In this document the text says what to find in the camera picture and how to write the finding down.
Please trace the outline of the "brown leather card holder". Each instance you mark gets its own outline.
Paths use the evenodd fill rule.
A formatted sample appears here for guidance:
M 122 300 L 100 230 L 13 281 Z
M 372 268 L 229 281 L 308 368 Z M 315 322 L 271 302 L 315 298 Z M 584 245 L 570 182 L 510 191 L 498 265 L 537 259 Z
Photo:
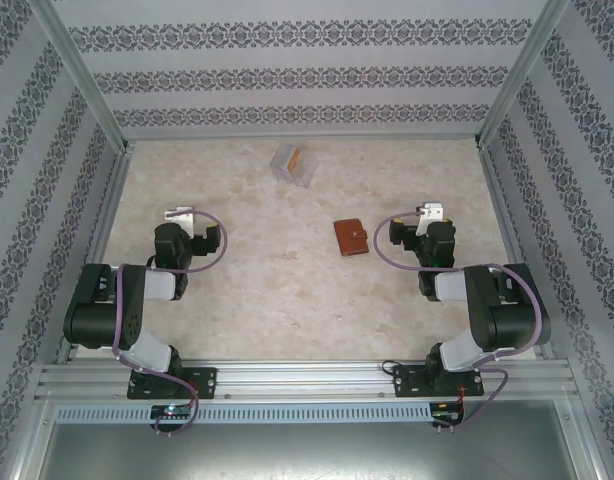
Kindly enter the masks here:
M 333 223 L 339 250 L 343 257 L 369 252 L 368 235 L 358 218 L 337 220 Z

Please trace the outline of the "clear plastic card box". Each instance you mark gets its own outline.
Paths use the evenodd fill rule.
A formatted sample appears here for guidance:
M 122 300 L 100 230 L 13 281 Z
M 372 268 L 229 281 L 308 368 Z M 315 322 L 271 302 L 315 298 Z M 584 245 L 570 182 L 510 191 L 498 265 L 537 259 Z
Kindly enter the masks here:
M 302 152 L 302 161 L 300 169 L 296 171 L 295 175 L 289 175 L 287 172 L 282 173 L 276 166 L 277 152 L 282 146 L 290 146 L 291 148 L 298 148 Z M 274 156 L 270 162 L 271 171 L 277 181 L 283 181 L 291 183 L 293 185 L 308 188 L 317 170 L 318 162 L 315 157 L 306 150 L 296 147 L 291 144 L 280 145 L 276 150 Z

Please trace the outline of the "small circuit board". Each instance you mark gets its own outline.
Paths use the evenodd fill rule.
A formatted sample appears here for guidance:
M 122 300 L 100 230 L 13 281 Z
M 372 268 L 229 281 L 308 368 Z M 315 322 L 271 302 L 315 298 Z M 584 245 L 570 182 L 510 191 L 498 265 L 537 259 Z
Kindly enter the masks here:
M 192 413 L 189 405 L 154 405 L 151 407 L 150 419 L 188 420 Z
M 431 403 L 431 414 L 447 422 L 461 422 L 465 408 L 462 402 Z

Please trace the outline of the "grey sheet metal panel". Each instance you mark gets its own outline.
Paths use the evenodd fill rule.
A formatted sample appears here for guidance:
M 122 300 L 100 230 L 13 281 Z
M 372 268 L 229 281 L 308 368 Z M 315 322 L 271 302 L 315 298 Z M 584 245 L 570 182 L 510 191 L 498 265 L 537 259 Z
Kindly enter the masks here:
M 58 424 L 39 480 L 577 480 L 554 401 L 498 402 L 454 431 L 424 423 Z

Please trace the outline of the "aluminium table side rail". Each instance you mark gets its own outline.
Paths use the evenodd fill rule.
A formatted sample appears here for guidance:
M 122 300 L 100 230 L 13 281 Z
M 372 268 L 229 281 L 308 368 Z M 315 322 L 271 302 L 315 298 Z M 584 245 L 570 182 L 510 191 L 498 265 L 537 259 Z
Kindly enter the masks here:
M 477 151 L 492 197 L 492 203 L 496 212 L 496 218 L 508 260 L 510 263 L 525 263 L 526 255 L 522 245 L 519 243 L 518 231 L 513 215 L 509 212 L 507 197 L 499 181 L 496 168 L 492 163 L 487 149 L 477 144 Z
M 62 271 L 52 310 L 51 329 L 47 330 L 52 334 L 47 341 L 47 363 L 63 364 L 70 358 L 72 347 L 64 338 L 64 318 L 83 267 L 87 263 L 103 262 L 133 148 L 132 144 L 122 147 L 109 162 L 99 165 L 85 210 L 80 216 L 67 267 Z

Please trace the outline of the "aluminium table end rail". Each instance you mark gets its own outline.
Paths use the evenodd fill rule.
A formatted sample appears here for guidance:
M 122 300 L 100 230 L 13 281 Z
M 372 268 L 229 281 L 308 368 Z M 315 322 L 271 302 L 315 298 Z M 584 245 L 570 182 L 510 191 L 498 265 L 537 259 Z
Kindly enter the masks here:
M 342 133 L 342 134 L 250 134 L 250 135 L 213 135 L 213 136 L 178 136 L 178 137 L 128 137 L 127 144 L 136 144 L 141 141 L 213 141 L 213 140 L 273 140 L 286 143 L 300 143 L 316 140 L 397 140 L 397 141 L 453 141 L 478 140 L 477 134 L 469 133 Z

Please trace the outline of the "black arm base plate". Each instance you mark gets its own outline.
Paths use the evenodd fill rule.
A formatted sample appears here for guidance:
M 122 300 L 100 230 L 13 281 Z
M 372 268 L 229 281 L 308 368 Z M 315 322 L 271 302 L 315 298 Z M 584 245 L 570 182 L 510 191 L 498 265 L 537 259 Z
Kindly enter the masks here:
M 398 398 L 481 397 L 484 387 L 475 371 L 430 373 L 422 365 L 396 365 L 392 369 L 395 395 Z
M 191 385 L 199 399 L 213 399 L 217 386 L 217 369 L 210 367 L 183 367 L 180 379 Z M 130 400 L 187 400 L 190 391 L 183 385 L 154 375 L 132 371 L 127 388 Z

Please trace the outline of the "aluminium mounting rail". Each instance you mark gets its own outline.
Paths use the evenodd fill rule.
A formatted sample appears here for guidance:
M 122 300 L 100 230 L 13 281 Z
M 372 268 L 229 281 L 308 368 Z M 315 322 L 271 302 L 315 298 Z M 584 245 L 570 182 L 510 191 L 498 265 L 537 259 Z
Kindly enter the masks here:
M 500 400 L 562 400 L 579 393 L 565 360 L 511 360 Z M 216 361 L 216 402 L 317 402 L 393 399 L 391 377 L 372 361 Z M 126 400 L 130 369 L 105 359 L 77 359 L 41 370 L 36 402 L 94 404 Z

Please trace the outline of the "aluminium frame post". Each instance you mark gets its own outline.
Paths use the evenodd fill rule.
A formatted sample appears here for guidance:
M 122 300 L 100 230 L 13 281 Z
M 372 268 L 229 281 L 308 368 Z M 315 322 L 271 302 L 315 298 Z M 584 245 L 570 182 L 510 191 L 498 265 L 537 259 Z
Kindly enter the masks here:
M 92 110 L 107 139 L 120 152 L 132 152 L 134 143 L 128 140 L 106 102 L 94 75 L 86 65 L 72 35 L 60 18 L 52 0 L 26 0 L 72 80 Z
M 497 132 L 569 2 L 570 0 L 546 0 L 515 63 L 503 82 L 500 92 L 492 103 L 480 131 L 476 135 L 477 146 L 480 150 L 489 144 Z

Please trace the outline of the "aluminium frame beam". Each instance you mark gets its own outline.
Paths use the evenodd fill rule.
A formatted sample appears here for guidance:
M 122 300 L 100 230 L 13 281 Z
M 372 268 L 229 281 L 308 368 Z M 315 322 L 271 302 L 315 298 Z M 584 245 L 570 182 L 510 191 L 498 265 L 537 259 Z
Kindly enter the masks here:
M 610 480 L 581 400 L 555 400 L 554 407 L 577 480 Z
M 39 480 L 56 419 L 56 406 L 48 400 L 33 403 L 21 430 L 6 480 Z

